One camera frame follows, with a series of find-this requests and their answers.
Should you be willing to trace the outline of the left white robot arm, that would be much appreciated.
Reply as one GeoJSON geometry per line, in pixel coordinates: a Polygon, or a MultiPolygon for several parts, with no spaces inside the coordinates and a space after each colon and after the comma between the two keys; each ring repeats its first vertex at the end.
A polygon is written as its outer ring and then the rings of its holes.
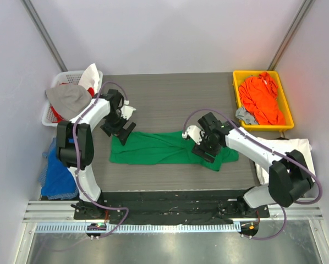
{"type": "Polygon", "coordinates": [[[86,212],[93,219],[102,218],[106,207],[92,169],[95,150],[92,132],[103,120],[101,130],[109,137],[118,138],[124,146],[136,127],[134,122],[128,124],[135,111],[118,90],[110,89],[106,94],[97,94],[76,117],[57,125],[57,159],[72,174],[79,199],[89,202],[86,212]]]}

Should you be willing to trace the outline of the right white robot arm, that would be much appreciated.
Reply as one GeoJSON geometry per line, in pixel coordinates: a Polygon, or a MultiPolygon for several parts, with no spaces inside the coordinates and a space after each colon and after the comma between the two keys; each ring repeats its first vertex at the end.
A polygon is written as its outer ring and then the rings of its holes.
{"type": "Polygon", "coordinates": [[[289,207],[317,182],[300,151],[273,147],[230,119],[221,122],[212,112],[202,116],[198,125],[187,127],[182,137],[193,140],[192,152],[206,162],[214,163],[220,150],[227,147],[251,159],[268,173],[267,183],[248,189],[237,203],[237,211],[243,217],[250,217],[262,205],[289,207]]]}

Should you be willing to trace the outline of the green t-shirt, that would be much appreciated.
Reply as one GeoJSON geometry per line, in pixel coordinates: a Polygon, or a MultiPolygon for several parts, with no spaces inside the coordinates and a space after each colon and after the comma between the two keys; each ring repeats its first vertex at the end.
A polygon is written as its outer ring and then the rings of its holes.
{"type": "Polygon", "coordinates": [[[195,142],[182,138],[182,132],[143,133],[132,132],[125,145],[117,137],[111,141],[109,161],[118,164],[199,164],[218,172],[224,163],[236,162],[239,154],[235,150],[222,148],[210,163],[192,153],[195,142]]]}

